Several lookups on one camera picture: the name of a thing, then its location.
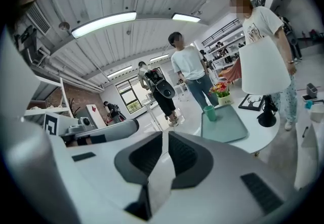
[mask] white lamp shade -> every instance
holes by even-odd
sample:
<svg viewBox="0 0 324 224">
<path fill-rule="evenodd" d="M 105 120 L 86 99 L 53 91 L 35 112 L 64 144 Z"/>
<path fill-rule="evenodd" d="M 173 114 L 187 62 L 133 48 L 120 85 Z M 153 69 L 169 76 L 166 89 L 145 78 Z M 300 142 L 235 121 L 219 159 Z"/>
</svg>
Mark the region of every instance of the white lamp shade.
<svg viewBox="0 0 324 224">
<path fill-rule="evenodd" d="M 244 92 L 269 95 L 283 91 L 290 85 L 284 60 L 269 36 L 240 48 L 239 56 Z"/>
</svg>

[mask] picture frame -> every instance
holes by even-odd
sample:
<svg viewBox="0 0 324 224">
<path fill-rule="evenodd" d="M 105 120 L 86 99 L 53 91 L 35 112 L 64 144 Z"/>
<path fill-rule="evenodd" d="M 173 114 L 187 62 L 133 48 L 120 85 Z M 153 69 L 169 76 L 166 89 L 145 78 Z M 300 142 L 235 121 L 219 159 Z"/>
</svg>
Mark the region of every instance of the picture frame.
<svg viewBox="0 0 324 224">
<path fill-rule="evenodd" d="M 260 111 L 263 101 L 263 95 L 248 94 L 238 108 Z"/>
</svg>

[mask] flower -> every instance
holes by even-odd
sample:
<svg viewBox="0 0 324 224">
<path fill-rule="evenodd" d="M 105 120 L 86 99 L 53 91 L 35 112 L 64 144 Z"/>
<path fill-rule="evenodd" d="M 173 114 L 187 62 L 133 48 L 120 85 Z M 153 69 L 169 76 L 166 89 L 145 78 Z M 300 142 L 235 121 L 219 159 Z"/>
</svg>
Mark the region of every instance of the flower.
<svg viewBox="0 0 324 224">
<path fill-rule="evenodd" d="M 218 97 L 226 97 L 229 95 L 228 83 L 219 82 L 210 88 L 209 93 L 216 93 Z"/>
</svg>

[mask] fluorescent light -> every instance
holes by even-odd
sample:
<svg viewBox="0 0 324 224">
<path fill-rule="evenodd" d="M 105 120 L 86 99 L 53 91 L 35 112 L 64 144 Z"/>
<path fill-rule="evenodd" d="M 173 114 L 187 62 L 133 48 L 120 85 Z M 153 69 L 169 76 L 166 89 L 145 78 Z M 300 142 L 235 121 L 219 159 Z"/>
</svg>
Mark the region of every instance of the fluorescent light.
<svg viewBox="0 0 324 224">
<path fill-rule="evenodd" d="M 90 21 L 87 24 L 84 24 L 80 27 L 75 28 L 72 30 L 72 35 L 74 36 L 75 39 L 79 38 L 80 36 L 83 36 L 85 34 L 88 34 L 94 30 L 97 30 L 102 27 L 106 27 L 109 25 L 121 23 L 121 22 L 126 22 L 130 20 L 136 19 L 136 12 L 131 11 L 131 12 L 124 12 L 124 13 L 119 13 L 115 15 L 110 15 L 106 16 L 94 21 Z"/>
<path fill-rule="evenodd" d="M 121 73 L 121 72 L 127 71 L 127 70 L 129 70 L 129 69 L 131 69 L 131 68 L 132 68 L 132 66 L 129 66 L 129 67 L 126 67 L 126 68 L 124 68 L 124 69 L 122 69 L 122 70 L 119 70 L 119 71 L 117 71 L 117 72 L 113 72 L 112 74 L 108 75 L 108 77 L 113 77 L 113 76 L 115 76 L 116 74 L 119 74 L 119 73 Z"/>
<path fill-rule="evenodd" d="M 127 86 L 126 88 L 121 89 L 119 92 L 123 92 L 123 91 L 125 91 L 125 90 L 130 89 L 130 88 L 131 88 L 131 86 L 129 85 L 129 86 Z"/>
<path fill-rule="evenodd" d="M 172 19 L 191 21 L 191 22 L 198 22 L 200 20 L 200 18 L 198 18 L 198 17 L 189 16 L 189 15 L 180 14 L 180 13 L 174 13 L 172 15 Z"/>
<path fill-rule="evenodd" d="M 158 59 L 161 59 L 161 58 L 164 58 L 164 57 L 167 57 L 169 54 L 166 54 L 166 55 L 162 55 L 162 56 L 158 56 L 158 57 L 154 57 L 150 60 L 151 61 L 155 61 L 155 60 L 158 60 Z"/>
</svg>

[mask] lamp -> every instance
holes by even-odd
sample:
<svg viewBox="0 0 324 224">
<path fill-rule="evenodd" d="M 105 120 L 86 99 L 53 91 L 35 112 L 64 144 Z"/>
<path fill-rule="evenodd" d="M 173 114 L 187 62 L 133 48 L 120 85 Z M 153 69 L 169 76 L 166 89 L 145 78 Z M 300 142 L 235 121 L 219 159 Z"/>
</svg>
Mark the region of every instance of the lamp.
<svg viewBox="0 0 324 224">
<path fill-rule="evenodd" d="M 126 68 L 123 68 L 123 69 L 121 69 L 121 70 L 118 70 L 118 71 L 116 71 L 116 72 L 113 72 L 113 73 L 107 75 L 107 77 L 113 77 L 113 76 L 115 76 L 116 74 L 119 74 L 119 73 L 121 73 L 121 72 L 127 71 L 127 70 L 129 70 L 129 69 L 131 69 L 131 68 L 132 68 L 132 66 L 128 66 L 128 67 L 126 67 Z"/>
<path fill-rule="evenodd" d="M 266 36 L 239 49 L 242 68 L 242 90 L 249 94 L 266 95 L 263 113 L 258 116 L 260 125 L 275 124 L 277 108 L 271 94 L 281 92 L 290 83 L 290 77 L 280 52 L 273 40 Z"/>
<path fill-rule="evenodd" d="M 84 25 L 81 25 L 80 27 L 77 27 L 74 30 L 72 30 L 71 33 L 74 36 L 74 38 L 77 39 L 99 28 L 121 23 L 121 22 L 131 21 L 135 19 L 136 19 L 135 11 L 113 14 L 100 19 L 90 21 Z"/>
<path fill-rule="evenodd" d="M 165 57 L 167 57 L 168 55 L 169 55 L 169 54 L 162 55 L 162 56 L 158 56 L 158 57 L 154 57 L 154 58 L 150 59 L 150 62 L 155 61 L 155 60 L 158 60 L 158 59 L 165 58 Z"/>
<path fill-rule="evenodd" d="M 189 16 L 186 14 L 181 14 L 181 13 L 174 13 L 172 15 L 172 19 L 174 20 L 184 20 L 184 21 L 190 21 L 190 22 L 199 22 L 200 18 L 195 17 L 195 16 Z"/>
</svg>

